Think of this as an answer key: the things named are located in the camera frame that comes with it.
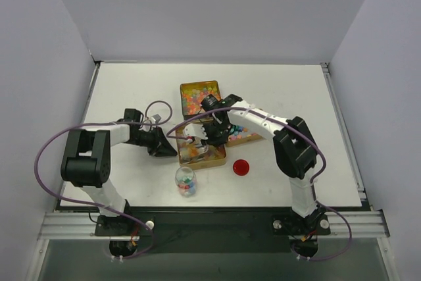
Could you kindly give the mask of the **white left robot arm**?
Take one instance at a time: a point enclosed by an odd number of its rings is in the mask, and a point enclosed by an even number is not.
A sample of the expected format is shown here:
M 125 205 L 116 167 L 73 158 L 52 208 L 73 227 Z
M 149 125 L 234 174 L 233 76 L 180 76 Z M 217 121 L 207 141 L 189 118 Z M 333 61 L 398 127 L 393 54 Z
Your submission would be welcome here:
M 166 139 L 156 119 L 149 123 L 149 130 L 142 130 L 143 113 L 125 109 L 124 116 L 106 126 L 68 132 L 61 163 L 61 176 L 65 182 L 81 188 L 99 208 L 101 216 L 111 218 L 110 228 L 120 236 L 129 234 L 133 218 L 127 215 L 128 202 L 112 184 L 111 147 L 127 143 L 145 147 L 152 157 L 175 157 L 177 151 Z

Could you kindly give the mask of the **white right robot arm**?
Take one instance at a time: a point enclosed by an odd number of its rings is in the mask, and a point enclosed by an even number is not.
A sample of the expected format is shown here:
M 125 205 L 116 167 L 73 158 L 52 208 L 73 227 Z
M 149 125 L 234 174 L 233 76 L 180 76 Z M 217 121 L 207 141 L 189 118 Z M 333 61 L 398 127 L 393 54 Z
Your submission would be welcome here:
M 316 166 L 317 150 L 307 123 L 300 117 L 292 119 L 272 115 L 242 98 L 231 94 L 218 100 L 210 94 L 201 108 L 212 120 L 203 125 L 205 141 L 218 147 L 228 142 L 235 127 L 243 127 L 271 141 L 276 164 L 289 177 L 292 193 L 293 229 L 301 234 L 314 228 L 315 192 L 310 183 Z

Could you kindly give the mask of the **red jar lid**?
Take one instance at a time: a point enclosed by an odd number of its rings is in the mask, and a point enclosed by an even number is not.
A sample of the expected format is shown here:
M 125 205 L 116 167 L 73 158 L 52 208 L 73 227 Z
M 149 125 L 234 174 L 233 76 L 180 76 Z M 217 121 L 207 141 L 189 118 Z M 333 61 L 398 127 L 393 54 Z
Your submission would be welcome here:
M 232 165 L 233 172 L 238 176 L 245 176 L 249 173 L 249 163 L 244 159 L 236 160 Z

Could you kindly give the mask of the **gold tin neon star candies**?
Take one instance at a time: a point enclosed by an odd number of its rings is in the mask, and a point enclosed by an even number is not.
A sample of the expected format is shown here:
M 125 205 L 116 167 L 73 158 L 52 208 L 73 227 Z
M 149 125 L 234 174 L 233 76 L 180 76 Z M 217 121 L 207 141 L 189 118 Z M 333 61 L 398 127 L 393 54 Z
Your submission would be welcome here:
M 182 115 L 184 119 L 195 116 L 201 110 L 201 102 L 207 95 L 213 95 L 221 100 L 218 82 L 216 80 L 190 82 L 180 85 Z

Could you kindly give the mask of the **gold tin popsicle candies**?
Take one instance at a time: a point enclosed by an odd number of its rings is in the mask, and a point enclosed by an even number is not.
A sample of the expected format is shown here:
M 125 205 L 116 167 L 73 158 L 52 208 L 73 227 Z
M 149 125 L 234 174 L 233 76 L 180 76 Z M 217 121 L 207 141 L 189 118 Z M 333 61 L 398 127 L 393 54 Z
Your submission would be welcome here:
M 226 149 L 223 145 L 214 147 L 203 145 L 201 140 L 187 141 L 183 134 L 184 127 L 176 130 L 178 161 L 180 166 L 188 166 L 193 170 L 212 168 L 226 164 Z

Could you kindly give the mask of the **gold tin pastel star candies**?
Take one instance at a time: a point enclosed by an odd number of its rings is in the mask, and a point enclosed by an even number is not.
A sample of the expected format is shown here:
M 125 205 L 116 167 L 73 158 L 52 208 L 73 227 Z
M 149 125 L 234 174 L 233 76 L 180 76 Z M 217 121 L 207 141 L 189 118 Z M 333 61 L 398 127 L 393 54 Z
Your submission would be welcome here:
M 228 133 L 228 141 L 226 143 L 227 147 L 234 147 L 238 145 L 243 145 L 252 141 L 261 140 L 262 137 L 256 133 L 252 133 L 249 129 L 238 126 L 231 125 Z

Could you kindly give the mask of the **clear glass jar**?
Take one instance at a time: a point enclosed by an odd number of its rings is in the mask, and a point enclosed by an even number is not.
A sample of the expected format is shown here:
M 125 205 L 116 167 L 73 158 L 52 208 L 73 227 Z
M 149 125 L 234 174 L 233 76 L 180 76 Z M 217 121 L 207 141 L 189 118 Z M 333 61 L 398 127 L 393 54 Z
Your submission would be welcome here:
M 175 174 L 175 183 L 179 193 L 184 197 L 190 197 L 196 194 L 197 179 L 195 172 L 187 167 L 181 166 Z

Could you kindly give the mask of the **aluminium frame rail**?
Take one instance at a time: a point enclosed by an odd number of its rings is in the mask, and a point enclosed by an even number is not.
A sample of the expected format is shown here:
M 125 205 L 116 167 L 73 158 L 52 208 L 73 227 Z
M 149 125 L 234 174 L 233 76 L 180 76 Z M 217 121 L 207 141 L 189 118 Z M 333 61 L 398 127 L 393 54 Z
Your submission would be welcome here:
M 323 220 L 323 227 L 316 229 L 315 236 L 321 238 L 388 238 L 390 233 L 381 212 L 351 211 L 337 215 L 333 212 L 326 213 L 327 219 Z M 263 223 L 262 220 L 245 224 L 155 224 L 154 232 L 159 228 L 169 231 L 186 232 L 231 232 L 252 231 L 265 228 L 275 236 L 289 236 L 285 225 L 280 220 Z M 41 225 L 40 240 L 116 240 L 137 241 L 137 236 L 131 237 L 130 233 L 118 235 L 115 233 L 101 233 L 96 225 L 81 213 L 48 213 L 44 216 Z

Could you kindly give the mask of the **shiny metal scoop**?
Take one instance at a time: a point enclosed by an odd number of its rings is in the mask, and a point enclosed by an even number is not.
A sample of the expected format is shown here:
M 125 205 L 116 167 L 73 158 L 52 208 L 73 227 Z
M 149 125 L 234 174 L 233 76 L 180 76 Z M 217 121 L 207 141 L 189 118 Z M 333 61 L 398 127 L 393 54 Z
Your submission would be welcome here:
M 209 151 L 209 145 L 199 141 L 189 144 L 187 150 L 190 159 L 197 159 L 203 157 Z

